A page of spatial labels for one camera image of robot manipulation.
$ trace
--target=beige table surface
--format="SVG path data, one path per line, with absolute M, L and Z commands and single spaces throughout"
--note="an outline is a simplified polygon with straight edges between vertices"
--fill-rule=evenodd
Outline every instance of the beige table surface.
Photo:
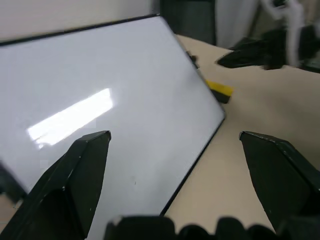
M 252 131 L 291 142 L 320 169 L 320 74 L 285 67 L 228 69 L 215 61 L 228 53 L 179 36 L 198 56 L 203 76 L 234 87 L 226 120 L 173 201 L 167 216 L 179 230 L 202 225 L 213 233 L 221 216 L 234 216 L 248 227 L 272 227 L 253 188 L 239 133 Z

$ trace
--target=white wall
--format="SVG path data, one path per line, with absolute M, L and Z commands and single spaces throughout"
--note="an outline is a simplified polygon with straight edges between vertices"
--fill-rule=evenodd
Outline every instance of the white wall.
M 1 0 L 0 41 L 152 13 L 154 0 Z
M 230 48 L 247 35 L 258 3 L 258 0 L 216 0 L 219 47 Z

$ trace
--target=black frame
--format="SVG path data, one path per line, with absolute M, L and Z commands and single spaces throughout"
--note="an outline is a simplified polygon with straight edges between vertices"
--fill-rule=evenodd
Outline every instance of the black frame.
M 15 45 L 15 44 L 26 43 L 26 42 L 30 42 L 30 41 L 37 41 L 37 40 L 57 37 L 57 36 L 65 35 L 65 34 L 72 34 L 72 33 L 82 32 L 82 31 L 86 31 L 86 30 L 92 30 L 92 29 L 107 27 L 107 26 L 111 26 L 111 25 L 128 23 L 128 22 L 138 21 L 138 20 L 142 20 L 142 19 L 149 19 L 149 18 L 154 18 L 154 17 L 159 17 L 159 16 L 161 16 L 161 15 L 158 14 L 158 13 L 157 14 L 149 14 L 149 15 L 145 15 L 145 16 L 133 17 L 133 18 L 123 19 L 123 20 L 119 20 L 119 21 L 105 22 L 105 23 L 100 23 L 100 24 L 95 24 L 95 25 L 90 25 L 90 26 L 85 26 L 85 27 L 74 28 L 74 29 L 70 29 L 70 30 L 56 31 L 56 32 L 52 32 L 52 33 L 40 34 L 40 35 L 31 36 L 31 37 L 18 38 L 18 39 L 14 39 L 14 40 L 8 40 L 8 41 L 0 42 L 0 47 L 6 47 L 6 46 L 10 46 L 10 45 Z M 186 49 L 183 47 L 182 43 L 179 41 L 179 39 L 176 36 L 175 36 L 175 39 L 178 41 L 180 47 L 184 50 L 185 56 L 192 62 L 192 60 L 190 59 L 190 56 L 188 55 Z M 200 71 L 195 67 L 195 65 L 193 63 L 192 63 L 192 65 L 193 65 L 194 69 L 197 71 L 197 73 L 199 74 L 199 76 L 202 78 L 203 82 L 205 83 L 205 79 L 204 79 L 203 75 L 200 73 Z M 211 143 L 213 137 L 216 135 L 216 133 L 220 129 L 222 123 L 226 119 L 226 112 L 225 112 L 224 108 L 222 107 L 222 105 L 218 101 L 217 101 L 217 103 L 220 105 L 221 110 L 223 111 L 223 119 L 222 119 L 220 125 L 217 127 L 217 129 L 212 133 L 212 135 L 209 138 L 207 144 L 203 147 L 203 149 L 200 152 L 199 156 L 196 158 L 196 160 L 194 161 L 193 165 L 188 170 L 188 172 L 186 173 L 186 175 L 182 179 L 181 183 L 178 185 L 177 189 L 175 190 L 175 192 L 173 193 L 171 198 L 168 200 L 168 202 L 164 206 L 163 210 L 160 213 L 161 216 L 164 215 L 167 212 L 167 210 L 169 209 L 170 205 L 172 204 L 172 202 L 175 200 L 176 196 L 178 195 L 180 189 L 183 187 L 183 185 L 186 182 L 187 178 L 191 174 L 192 170 L 196 167 L 196 165 L 197 165 L 198 161 L 200 160 L 201 156 L 203 155 L 203 153 L 207 149 L 208 145 Z

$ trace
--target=white board surface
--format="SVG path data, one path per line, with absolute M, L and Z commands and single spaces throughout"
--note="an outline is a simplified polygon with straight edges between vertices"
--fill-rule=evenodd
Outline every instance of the white board surface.
M 90 240 L 159 214 L 224 119 L 160 16 L 3 46 L 0 73 L 0 159 L 29 191 L 76 139 L 111 131 Z

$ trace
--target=yellow object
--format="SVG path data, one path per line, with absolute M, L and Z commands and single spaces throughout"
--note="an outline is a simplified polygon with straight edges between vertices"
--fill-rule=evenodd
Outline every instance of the yellow object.
M 206 84 L 209 86 L 211 90 L 224 94 L 226 96 L 231 97 L 232 93 L 234 92 L 234 88 L 226 85 L 222 85 L 217 82 L 205 80 Z

